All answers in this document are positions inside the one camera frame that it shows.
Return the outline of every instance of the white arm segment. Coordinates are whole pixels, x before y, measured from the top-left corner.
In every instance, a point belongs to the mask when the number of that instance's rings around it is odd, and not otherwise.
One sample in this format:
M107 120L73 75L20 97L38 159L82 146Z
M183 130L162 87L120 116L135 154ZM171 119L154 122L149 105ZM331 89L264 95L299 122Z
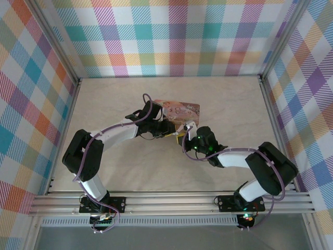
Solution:
M240 190L239 194L247 201L251 202L254 199L267 194L267 192L260 186L257 179L249 181Z
M249 165L246 163L245 159L252 152L226 152L218 155L218 159L223 167L241 167L249 168Z
M122 123L132 122L128 119L123 119ZM134 138L137 134L138 126L135 124L126 125L122 127L117 127L111 129L101 136L97 137L97 140L101 140L104 144L103 152L108 150L110 147L121 143L127 139ZM100 133L101 130L91 132L91 136L95 136ZM100 180L98 174L96 174L92 179L82 182L82 185L87 190L88 194L90 194L93 198L100 201L106 194L107 189L103 186L102 181Z
M223 167L242 167L249 168L245 161L253 152L226 152L218 155L218 159ZM254 199L267 194L267 192L260 186L257 179L246 183L240 190L239 194L247 201L251 202Z
M88 194L90 194L98 201L100 201L107 193L106 188L103 186L103 183L100 180L98 174L95 175L92 179L81 183L87 190Z
M123 119L121 123L129 123L132 122L129 119ZM137 134L138 126L135 124L132 125L125 125L122 127L117 127L114 129L111 129L105 133L103 133L101 136L96 138L97 140L101 140L104 144L103 152L108 150L110 147L121 143L125 140L134 138ZM93 131L91 132L91 136L95 136L98 134L101 130Z

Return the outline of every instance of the floor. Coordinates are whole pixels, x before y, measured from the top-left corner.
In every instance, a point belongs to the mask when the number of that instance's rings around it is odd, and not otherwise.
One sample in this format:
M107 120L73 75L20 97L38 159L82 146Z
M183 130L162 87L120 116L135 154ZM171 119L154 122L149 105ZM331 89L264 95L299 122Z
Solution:
M93 131L118 123L143 108L142 94L200 104L199 126L209 126L219 143L256 147L275 138L256 77L85 79L65 140L63 156L79 129ZM250 170L220 169L189 160L175 137L135 138L104 152L99 171L109 190L235 190L252 180ZM52 191L80 190L58 162Z

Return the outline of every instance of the aluminum rail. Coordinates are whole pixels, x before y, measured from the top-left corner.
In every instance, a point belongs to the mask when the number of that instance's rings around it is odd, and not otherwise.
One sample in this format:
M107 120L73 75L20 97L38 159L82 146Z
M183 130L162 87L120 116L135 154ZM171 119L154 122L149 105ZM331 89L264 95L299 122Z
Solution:
M81 216L79 198L83 192L53 192L37 196L30 210L30 216ZM112 192L111 196L125 196L125 215L169 216L169 215L222 215L242 214L219 212L213 203L218 195L233 195L233 192ZM271 201L264 199L266 211ZM286 197L274 205L274 214L314 213L308 193L287 191Z

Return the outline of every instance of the plaid wallpaper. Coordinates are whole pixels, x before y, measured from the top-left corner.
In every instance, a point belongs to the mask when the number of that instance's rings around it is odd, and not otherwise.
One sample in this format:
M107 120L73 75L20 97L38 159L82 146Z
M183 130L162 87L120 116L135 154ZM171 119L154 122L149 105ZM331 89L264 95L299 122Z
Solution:
M333 0L312 0L268 80L288 153L333 249Z
M78 75L99 78L258 74L297 0L38 2Z
M23 0L0 1L0 249L18 249L74 84Z

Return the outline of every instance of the wire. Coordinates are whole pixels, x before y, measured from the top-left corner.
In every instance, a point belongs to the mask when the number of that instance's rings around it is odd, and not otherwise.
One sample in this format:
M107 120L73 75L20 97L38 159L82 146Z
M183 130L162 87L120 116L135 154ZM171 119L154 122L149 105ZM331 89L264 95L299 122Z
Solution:
M156 137L153 137L152 139L147 139L147 138L144 138L142 135L140 135L140 137L142 137L143 139L148 140L148 141L152 141L152 140L156 139Z
M264 221L267 220L267 218L270 216L270 214L272 213L273 211L273 207L274 207L274 202L279 202L279 201L282 201L284 199L284 197L286 196L286 189L285 189L285 185L283 183L283 180L282 180L282 177L281 175L279 174L279 172L277 171L277 169L275 168L274 164L268 159L268 157L266 155L264 155L262 152L260 152L259 150L257 149L254 149L254 148L230 148L230 149L224 149L222 151L219 151L219 152L216 152L210 156L207 156L207 157L204 157L204 158L199 158L199 159L196 159L196 158L193 158L191 156L189 156L189 154L186 152L185 150L185 139L186 139L186 136L187 134L189 133L189 131L193 128L193 126L190 126L189 129L186 131L186 133L184 134L183 136L183 141L182 141L182 148L183 148L183 152L185 153L185 155L190 158L191 160L207 160L211 157L214 157L215 155L219 155L219 154L225 154L225 153L229 153L229 152L255 152L257 154L259 154L262 158L264 158L268 164L270 165L270 167L273 169L275 175L277 176L278 180L279 180L279 184L281 186L281 189L282 189L282 195L280 198L277 198L275 199L274 196L272 197L267 197L267 196L264 196L265 198L267 199L270 199L272 200L272 205L268 211L268 213L266 214L266 216L261 220L259 221L256 225L254 225L252 228L255 228L257 226L259 226L260 224L262 224Z
M215 205L215 206L218 206L218 204L217 204L216 201L215 201L216 198L218 198L218 196L214 198L213 202L214 202L214 205Z
M112 125L112 126L106 128L106 129L103 129L100 133L94 135L94 136L90 139L90 141L88 142L88 144L87 144L86 147L85 147L85 151L84 151L83 156L82 156L82 160L81 160L81 164L80 164L79 170L78 170L78 172L77 172L75 178L73 179L73 182L75 182L75 181L79 181L79 185L81 186L81 188L83 189L83 191L87 194L87 196L89 197L89 199L91 199L92 201L94 201L95 203L97 203L97 204L99 204L99 205L101 205L101 206L108 207L108 208L112 209L113 211L116 212L116 215L118 215L118 216L117 216L117 220L113 223L113 225L109 226L108 228L106 228L106 229L104 229L104 230L96 230L96 229L95 229L95 226L93 226L93 230L94 230L95 232L103 233L103 232L107 232L107 231L109 231L110 229L112 229L112 228L113 228L113 227L119 222L119 219L120 219L120 213L119 213L119 211L118 211L115 207L110 206L110 205L107 205L107 204L105 204L105 203L103 203L103 202L100 202L100 201L98 201L97 199L95 199L94 197L92 197L92 196L88 193L88 191L84 188L83 184L80 182L80 175L81 175L81 172L82 172L82 169L83 169L83 166L84 166L85 159L86 159L86 157L87 157L87 152L88 152L88 150L89 150L90 145L91 145L92 142L94 141L94 139L98 138L98 137L101 136L103 133L105 133L105 132L107 132L107 131L109 131L109 130L111 130L111 129L117 128L117 127L122 127L122 126L127 126L127 125L133 125L133 124L136 124L136 123L138 123L138 122L140 122L140 121L145 120L145 119L150 115L150 113L151 113L151 111L152 111L152 100L151 100L151 97L150 97L147 93L144 93L144 94L142 95L142 98L143 98L143 100L144 100L145 103L147 103L146 100L145 100L145 96L147 96L148 99L149 99L149 101L150 101L150 107L149 107L149 111L148 111L148 113L147 113L144 117L142 117L141 119L139 119L139 120L136 120L136 121L133 121L133 122L128 122L128 123L115 124L115 125Z
M256 213L256 215L254 216L254 218L255 218L255 217L258 216L258 205L257 205L257 203L254 203L254 206L255 206L255 208L256 208L256 210L257 210L257 213Z
M79 197L79 202L80 202L81 205L84 206L84 204L81 202L83 196L85 196L85 195L84 195L84 194L80 195L80 197Z
M199 158L198 158L198 155L197 155L197 152L196 152L196 158L199 159ZM208 161L208 160L202 160L202 161Z

